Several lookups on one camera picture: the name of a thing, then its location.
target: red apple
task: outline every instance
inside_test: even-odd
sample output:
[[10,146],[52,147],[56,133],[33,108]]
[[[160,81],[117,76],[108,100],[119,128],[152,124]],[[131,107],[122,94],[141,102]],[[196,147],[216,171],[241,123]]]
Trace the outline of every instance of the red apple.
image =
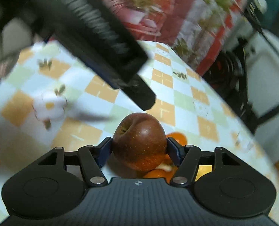
[[127,167],[150,171],[166,156],[166,134],[155,117],[132,113],[117,127],[112,141],[115,157]]

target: checkered tablecloth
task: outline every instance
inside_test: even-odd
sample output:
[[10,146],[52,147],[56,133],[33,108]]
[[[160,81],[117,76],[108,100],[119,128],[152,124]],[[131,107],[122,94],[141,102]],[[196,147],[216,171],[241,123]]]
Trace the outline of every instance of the checkered tablecloth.
[[[269,178],[277,189],[270,217],[279,224],[279,174],[251,133],[226,103],[165,44],[142,41],[149,61],[139,74],[155,92],[152,109],[166,133],[180,131],[202,150],[225,147]],[[38,61],[52,59],[52,66]],[[45,129],[35,117],[33,98],[65,84],[65,116]],[[76,151],[112,137],[121,120],[143,112],[122,91],[113,90],[57,42],[24,50],[0,83],[0,192],[4,182],[50,149]],[[134,177],[113,157],[103,168],[107,179]],[[0,221],[7,217],[0,196]]]

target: white flower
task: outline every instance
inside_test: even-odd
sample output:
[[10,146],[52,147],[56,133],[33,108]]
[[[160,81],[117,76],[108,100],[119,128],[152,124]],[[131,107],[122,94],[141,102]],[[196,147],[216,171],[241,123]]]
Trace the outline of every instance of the white flower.
[[64,96],[57,96],[53,91],[46,91],[33,100],[33,108],[39,121],[54,121],[64,116],[67,100]]

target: ribbed black surface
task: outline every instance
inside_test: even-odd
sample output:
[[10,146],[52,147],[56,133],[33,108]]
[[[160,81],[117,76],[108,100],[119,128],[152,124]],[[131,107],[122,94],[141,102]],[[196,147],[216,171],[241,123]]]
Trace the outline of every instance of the ribbed black surface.
[[92,188],[72,211],[52,219],[28,220],[15,216],[2,225],[11,226],[181,226],[181,225],[276,225],[265,215],[233,220],[201,207],[188,190],[168,185],[164,179],[114,178],[102,188]]

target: yellow flower center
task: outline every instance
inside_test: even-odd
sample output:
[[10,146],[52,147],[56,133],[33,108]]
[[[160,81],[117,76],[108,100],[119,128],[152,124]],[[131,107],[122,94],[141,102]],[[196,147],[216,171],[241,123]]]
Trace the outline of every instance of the yellow flower center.
[[48,110],[52,109],[53,107],[54,107],[54,103],[53,103],[53,102],[47,102],[47,103],[46,103],[46,108],[47,108]]

